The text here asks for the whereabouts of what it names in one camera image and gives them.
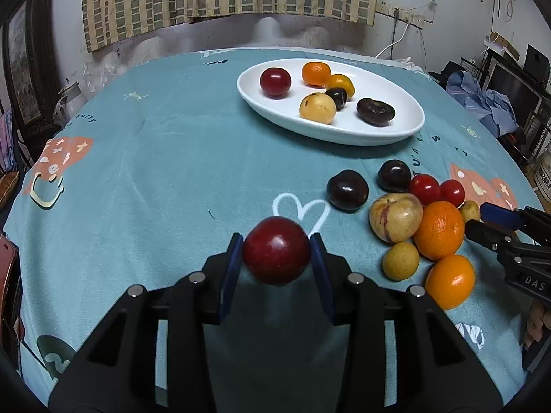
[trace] black plum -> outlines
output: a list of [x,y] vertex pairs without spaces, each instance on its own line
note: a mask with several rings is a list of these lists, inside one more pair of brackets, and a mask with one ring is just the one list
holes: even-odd
[[389,193],[407,193],[412,173],[401,160],[388,160],[377,174],[377,184]]
[[325,94],[334,100],[337,110],[342,109],[348,99],[348,93],[346,93],[345,89],[340,87],[330,88]]
[[384,127],[396,115],[392,106],[381,100],[363,98],[357,102],[357,114],[360,119],[376,127]]
[[346,169],[327,182],[327,198],[336,208],[343,211],[359,209],[369,196],[369,186],[356,171]]

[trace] white oval plate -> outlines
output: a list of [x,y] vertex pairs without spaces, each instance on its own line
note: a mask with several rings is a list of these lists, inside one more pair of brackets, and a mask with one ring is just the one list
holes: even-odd
[[[299,115],[302,100],[313,92],[324,92],[324,88],[309,87],[302,81],[302,67],[315,59],[279,59],[264,62],[245,70],[238,78],[241,97],[274,124],[301,135],[354,146],[379,146],[392,144],[413,135],[423,127],[425,112],[419,103],[406,90],[384,77],[355,66],[320,60],[331,67],[332,74],[348,76],[356,93],[337,112],[330,124],[316,123]],[[282,99],[272,99],[260,88],[260,75],[266,68],[284,68],[291,75],[291,89]],[[356,104],[362,98],[382,100],[390,104],[396,116],[385,127],[374,127],[357,117]]]

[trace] teal tablecloth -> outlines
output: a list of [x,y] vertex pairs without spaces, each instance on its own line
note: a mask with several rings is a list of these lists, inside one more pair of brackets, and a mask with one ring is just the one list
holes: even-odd
[[[483,126],[436,83],[411,70],[356,61],[423,106],[425,126],[398,144],[335,145],[264,120],[241,100],[237,77],[252,65],[297,56],[350,63],[277,49],[154,60],[112,82],[49,142],[6,224],[21,256],[25,340],[48,368],[21,349],[23,375],[42,400],[128,286],[174,284],[224,251],[233,232],[246,235],[274,210],[306,232],[318,230],[331,253],[345,256],[353,270],[382,286],[422,283],[431,266],[427,261],[410,280],[395,284],[384,277],[380,265],[388,248],[367,223],[368,207],[382,194],[377,171],[389,158],[440,181],[457,178],[467,198],[478,202],[540,206]],[[361,173],[371,189],[367,204],[354,214],[324,201],[327,180],[346,168]],[[63,188],[50,209],[29,195],[37,171],[38,197],[51,200]],[[502,281],[495,255],[468,241],[459,252],[472,261],[478,282],[470,298],[448,314],[506,401],[524,382],[521,308]],[[165,324],[160,332],[156,383],[166,387]],[[387,332],[392,343],[392,325]],[[310,270],[285,287],[260,285],[244,271],[227,321],[205,328],[220,413],[334,411],[347,335],[347,327],[332,327],[323,315]],[[387,360],[391,403],[392,345]]]

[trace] orange cartoon cat print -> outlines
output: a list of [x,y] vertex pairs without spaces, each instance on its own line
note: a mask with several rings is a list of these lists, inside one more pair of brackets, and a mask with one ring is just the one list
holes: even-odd
[[[63,172],[69,166],[80,161],[90,150],[94,141],[83,136],[63,136],[46,142],[42,155],[32,167],[32,179],[23,194],[29,194],[37,205],[44,209],[53,207],[64,191]],[[46,180],[57,186],[53,199],[43,200],[35,191],[38,179]]]
[[450,175],[451,178],[458,180],[463,185],[465,200],[472,200],[478,206],[484,202],[490,202],[509,210],[519,206],[509,185],[500,178],[493,178],[487,182],[477,172],[461,169],[454,164],[451,165]]

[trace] human hand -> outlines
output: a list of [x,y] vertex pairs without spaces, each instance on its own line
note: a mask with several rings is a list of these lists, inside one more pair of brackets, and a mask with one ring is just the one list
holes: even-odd
[[534,340],[539,342],[542,339],[544,325],[551,329],[551,310],[546,310],[540,301],[534,300],[530,306],[530,317],[524,333],[524,344],[527,347],[530,347]]

